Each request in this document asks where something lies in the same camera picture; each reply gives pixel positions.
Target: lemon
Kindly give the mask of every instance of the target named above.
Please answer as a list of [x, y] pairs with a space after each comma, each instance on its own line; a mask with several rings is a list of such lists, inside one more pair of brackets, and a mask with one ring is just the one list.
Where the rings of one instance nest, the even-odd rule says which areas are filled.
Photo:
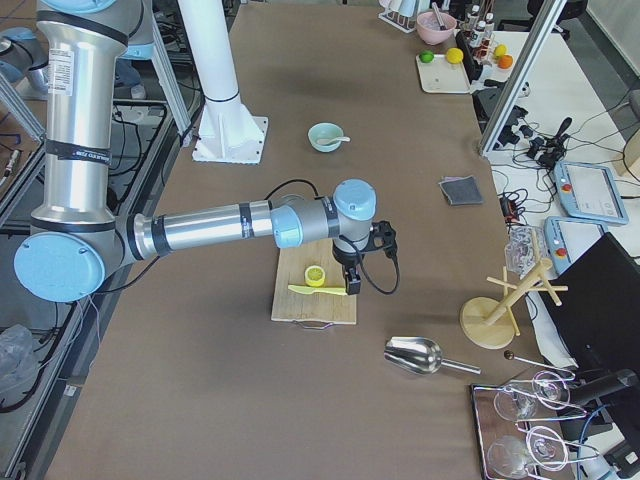
[[433, 62], [433, 58], [434, 58], [434, 55], [431, 50], [425, 50], [420, 54], [420, 61], [422, 63], [431, 63]]
[[496, 58], [500, 58], [506, 54], [507, 54], [507, 46], [502, 43], [498, 45], [493, 51], [493, 56]]
[[464, 54], [459, 48], [450, 48], [444, 57], [447, 59], [447, 62], [456, 64], [462, 61]]

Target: light green bowl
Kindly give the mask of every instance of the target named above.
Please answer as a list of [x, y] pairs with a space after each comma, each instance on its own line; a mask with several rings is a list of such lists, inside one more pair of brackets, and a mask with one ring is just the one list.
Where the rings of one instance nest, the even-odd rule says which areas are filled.
[[309, 142], [311, 142], [311, 146], [318, 150], [319, 152], [333, 152], [336, 150], [342, 142], [335, 142], [329, 145], [318, 145], [317, 140], [319, 138], [335, 138], [335, 137], [343, 137], [344, 132], [342, 129], [334, 123], [318, 123], [309, 129], [309, 133], [307, 134], [309, 137]]

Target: brown table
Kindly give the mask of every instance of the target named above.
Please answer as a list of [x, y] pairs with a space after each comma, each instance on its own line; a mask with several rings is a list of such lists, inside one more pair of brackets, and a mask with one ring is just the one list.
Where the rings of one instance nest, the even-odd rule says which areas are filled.
[[[327, 194], [363, 178], [378, 193], [376, 218], [398, 232], [400, 290], [363, 285], [357, 326], [308, 331], [269, 319], [270, 239], [170, 255], [122, 296], [47, 478], [479, 477], [468, 385], [524, 368], [466, 340], [458, 311], [500, 295], [485, 277], [504, 263], [504, 223], [475, 153], [471, 98], [423, 94], [414, 56], [424, 45], [377, 13], [243, 6], [231, 39], [243, 101], [270, 119], [262, 163], [194, 163], [184, 150], [158, 212], [261, 199], [293, 177]], [[306, 132], [319, 121], [352, 142], [315, 152]], [[438, 180], [469, 174], [485, 204], [448, 206]], [[388, 287], [382, 257], [367, 262]], [[520, 323], [512, 347], [536, 356]], [[393, 335], [433, 338], [484, 373], [412, 376], [383, 358]]]

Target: person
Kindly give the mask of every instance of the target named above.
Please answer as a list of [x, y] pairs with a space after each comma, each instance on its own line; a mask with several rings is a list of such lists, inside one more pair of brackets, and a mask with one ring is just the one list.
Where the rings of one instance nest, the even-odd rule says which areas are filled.
[[142, 84], [140, 73], [131, 64], [131, 60], [118, 58], [116, 60], [116, 87], [130, 87], [131, 98], [134, 100], [144, 100], [147, 98], [147, 91]]

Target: pink bowl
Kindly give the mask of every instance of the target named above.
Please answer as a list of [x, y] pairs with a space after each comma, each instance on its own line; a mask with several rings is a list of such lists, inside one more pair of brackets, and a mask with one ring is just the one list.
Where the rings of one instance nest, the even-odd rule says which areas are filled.
[[440, 15], [447, 27], [446, 30], [439, 29], [438, 21], [433, 11], [421, 13], [416, 19], [418, 35], [420, 35], [422, 41], [427, 45], [437, 45], [444, 42], [451, 36], [453, 30], [458, 26], [458, 21], [451, 15], [447, 15], [442, 12], [440, 12]]

